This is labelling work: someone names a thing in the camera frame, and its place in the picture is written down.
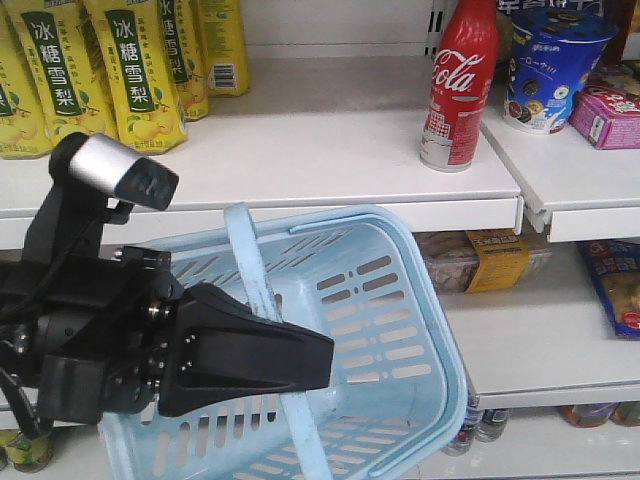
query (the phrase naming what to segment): yellow snack package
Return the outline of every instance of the yellow snack package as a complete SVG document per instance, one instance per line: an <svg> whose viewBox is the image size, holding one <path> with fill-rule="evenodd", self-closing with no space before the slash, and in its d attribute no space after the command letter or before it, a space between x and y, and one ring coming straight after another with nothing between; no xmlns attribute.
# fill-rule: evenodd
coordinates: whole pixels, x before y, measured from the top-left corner
<svg viewBox="0 0 640 480"><path fill-rule="evenodd" d="M195 0L209 96L249 91L249 63L240 0Z"/></svg>
<svg viewBox="0 0 640 480"><path fill-rule="evenodd" d="M36 85L0 4L0 156L36 158L51 148Z"/></svg>
<svg viewBox="0 0 640 480"><path fill-rule="evenodd" d="M192 1L162 0L160 8L169 68L185 117L189 121L199 120L209 114L209 99Z"/></svg>
<svg viewBox="0 0 640 480"><path fill-rule="evenodd" d="M155 0L84 0L98 34L120 141L163 153L187 139Z"/></svg>
<svg viewBox="0 0 640 480"><path fill-rule="evenodd" d="M117 138L100 50L78 0L2 0L36 83L52 143L72 132Z"/></svg>

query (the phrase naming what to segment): blue snack package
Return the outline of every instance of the blue snack package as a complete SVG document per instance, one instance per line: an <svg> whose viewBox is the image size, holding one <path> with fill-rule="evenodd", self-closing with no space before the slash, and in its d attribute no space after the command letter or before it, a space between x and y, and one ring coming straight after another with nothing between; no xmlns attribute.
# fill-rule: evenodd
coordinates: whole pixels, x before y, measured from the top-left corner
<svg viewBox="0 0 640 480"><path fill-rule="evenodd" d="M640 338L640 245L576 242L615 334Z"/></svg>

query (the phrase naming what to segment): canned drink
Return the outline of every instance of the canned drink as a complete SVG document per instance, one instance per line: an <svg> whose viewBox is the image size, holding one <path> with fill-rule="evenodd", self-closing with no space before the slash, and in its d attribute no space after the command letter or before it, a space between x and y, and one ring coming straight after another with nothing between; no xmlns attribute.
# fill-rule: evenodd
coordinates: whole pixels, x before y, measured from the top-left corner
<svg viewBox="0 0 640 480"><path fill-rule="evenodd" d="M512 21L504 119L528 133L559 132L617 29L597 15L559 8L521 10Z"/></svg>
<svg viewBox="0 0 640 480"><path fill-rule="evenodd" d="M53 456L51 437L29 440L19 430L0 430L0 447L13 468L23 473L42 470Z"/></svg>

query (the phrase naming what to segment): coca-cola bottle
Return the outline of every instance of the coca-cola bottle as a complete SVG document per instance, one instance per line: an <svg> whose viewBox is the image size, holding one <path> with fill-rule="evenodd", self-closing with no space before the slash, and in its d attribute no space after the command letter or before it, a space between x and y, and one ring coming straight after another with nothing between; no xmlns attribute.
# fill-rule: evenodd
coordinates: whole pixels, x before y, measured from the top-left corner
<svg viewBox="0 0 640 480"><path fill-rule="evenodd" d="M458 0L435 54L420 157L432 168L471 165L498 56L495 0Z"/></svg>

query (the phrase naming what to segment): white shelf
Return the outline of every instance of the white shelf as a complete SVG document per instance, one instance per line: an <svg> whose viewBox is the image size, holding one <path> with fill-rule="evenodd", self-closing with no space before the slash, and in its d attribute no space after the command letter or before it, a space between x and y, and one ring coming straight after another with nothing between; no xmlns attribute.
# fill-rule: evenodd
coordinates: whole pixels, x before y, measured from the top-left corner
<svg viewBox="0 0 640 480"><path fill-rule="evenodd" d="M518 181L525 215L552 242L640 236L638 150L596 150L571 125L532 135L502 119L504 85L496 85L483 131Z"/></svg>
<svg viewBox="0 0 640 480"><path fill-rule="evenodd" d="M498 440L474 441L459 457L438 452L419 465L419 478L637 480L639 446L637 427L607 422L601 427L576 428L555 408L515 410Z"/></svg>
<svg viewBox="0 0 640 480"><path fill-rule="evenodd" d="M95 427L55 431L52 462L33 480L111 480L106 452ZM460 457L435 453L402 479L587 479L640 478L640 428L612 422L590 429L569 425L555 408L514 410L502 436L492 443L474 442ZM7 467L3 480L24 474Z"/></svg>
<svg viewBox="0 0 640 480"><path fill-rule="evenodd" d="M480 408L640 400L640 343L615 337L573 244L531 282L441 302Z"/></svg>
<svg viewBox="0 0 640 480"><path fill-rule="evenodd" d="M376 203L414 231L519 229L520 188L484 137L465 172L420 162L429 67L419 56L255 60L252 92L216 99L186 143L156 157L180 176L169 211L134 210L105 243L218 228L239 201L256 220ZM0 160L0 249L21 248L47 162Z"/></svg>

